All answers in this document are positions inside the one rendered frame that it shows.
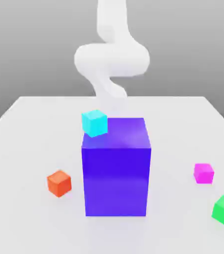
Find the large purple box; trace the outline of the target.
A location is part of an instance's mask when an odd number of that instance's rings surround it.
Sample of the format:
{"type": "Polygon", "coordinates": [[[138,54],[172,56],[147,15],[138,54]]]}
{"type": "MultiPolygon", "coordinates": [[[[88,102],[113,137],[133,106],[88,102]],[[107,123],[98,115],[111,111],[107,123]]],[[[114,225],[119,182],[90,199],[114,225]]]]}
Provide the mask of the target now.
{"type": "Polygon", "coordinates": [[[151,144],[143,118],[109,118],[108,133],[82,142],[86,216],[145,216],[151,144]]]}

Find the small cyan cube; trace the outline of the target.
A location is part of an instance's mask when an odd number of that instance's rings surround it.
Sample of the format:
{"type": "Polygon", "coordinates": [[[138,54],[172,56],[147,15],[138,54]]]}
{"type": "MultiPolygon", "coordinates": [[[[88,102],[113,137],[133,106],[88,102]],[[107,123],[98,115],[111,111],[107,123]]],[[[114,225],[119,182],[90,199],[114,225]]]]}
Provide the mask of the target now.
{"type": "Polygon", "coordinates": [[[100,110],[92,110],[81,114],[83,131],[90,137],[108,132],[108,117],[100,110]]]}

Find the small orange cube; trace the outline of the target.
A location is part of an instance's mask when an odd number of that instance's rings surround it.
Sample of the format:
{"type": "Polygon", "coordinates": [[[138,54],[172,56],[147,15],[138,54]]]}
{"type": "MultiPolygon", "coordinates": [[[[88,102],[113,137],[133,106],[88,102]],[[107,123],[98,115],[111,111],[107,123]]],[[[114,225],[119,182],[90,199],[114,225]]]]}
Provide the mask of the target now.
{"type": "Polygon", "coordinates": [[[71,191],[71,177],[62,170],[57,170],[47,176],[48,189],[56,197],[61,197],[71,191]]]}

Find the small magenta cube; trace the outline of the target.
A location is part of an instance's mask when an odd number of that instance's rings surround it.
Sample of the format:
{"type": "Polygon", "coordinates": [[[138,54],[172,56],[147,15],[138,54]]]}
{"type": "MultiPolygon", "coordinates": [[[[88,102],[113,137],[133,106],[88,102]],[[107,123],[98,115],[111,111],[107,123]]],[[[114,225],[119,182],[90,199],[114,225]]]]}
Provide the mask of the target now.
{"type": "Polygon", "coordinates": [[[198,184],[212,184],[215,171],[208,163],[196,163],[194,167],[194,178],[198,184]]]}

